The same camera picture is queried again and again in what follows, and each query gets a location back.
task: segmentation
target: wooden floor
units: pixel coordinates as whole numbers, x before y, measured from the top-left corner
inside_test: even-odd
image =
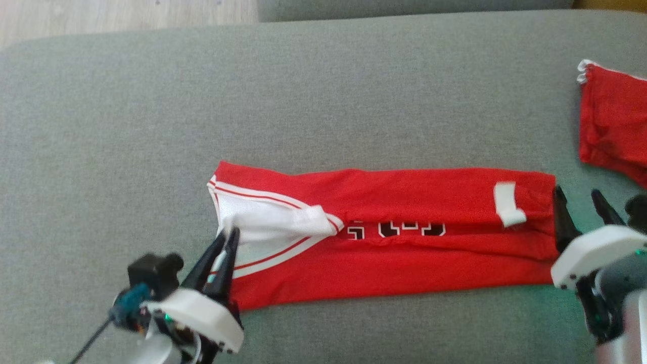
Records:
[[[257,0],[0,0],[0,49],[97,32],[258,22]]]

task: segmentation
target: red fabric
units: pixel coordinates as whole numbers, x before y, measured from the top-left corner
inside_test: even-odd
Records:
[[[340,170],[288,176],[221,162],[222,181],[284,194],[344,222],[336,236],[283,263],[234,279],[242,310],[286,302],[404,295],[551,283],[554,176],[488,168]],[[527,222],[507,229],[496,214],[494,186],[516,183]],[[383,238],[380,222],[445,224],[442,236],[400,230]],[[365,227],[353,240],[349,229]]]
[[[647,188],[647,80],[586,66],[580,159],[622,172]]]

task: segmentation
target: couch backrest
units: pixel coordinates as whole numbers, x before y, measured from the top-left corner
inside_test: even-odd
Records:
[[[573,0],[258,0],[260,21],[571,8]]]

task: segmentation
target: gray cushion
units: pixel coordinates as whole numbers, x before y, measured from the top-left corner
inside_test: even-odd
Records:
[[[218,160],[286,173],[489,166],[588,197],[641,191],[577,157],[584,57],[642,74],[647,17],[492,12],[74,36],[0,54],[0,352],[66,362],[147,251],[193,264],[216,232]],[[273,152],[275,146],[281,153]],[[277,306],[238,363],[585,363],[550,286]],[[101,363],[129,337],[110,330]]]
[[[260,21],[571,8],[573,0],[258,0]]]

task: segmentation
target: red garment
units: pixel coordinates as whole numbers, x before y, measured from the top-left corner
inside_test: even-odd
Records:
[[[495,198],[501,182],[512,186],[512,210],[525,222],[503,226],[507,218],[498,210],[505,210],[499,201],[505,193]],[[320,205],[323,224],[332,232],[314,242],[295,236],[254,256],[263,242],[244,242],[241,229],[232,297],[242,310],[552,282],[550,268],[558,253],[555,180],[549,174],[464,168],[288,176],[221,162],[208,186],[221,225],[226,225],[225,210],[238,203],[286,211]],[[295,249],[302,251],[294,254]]]
[[[647,80],[584,60],[580,159],[647,188]]]

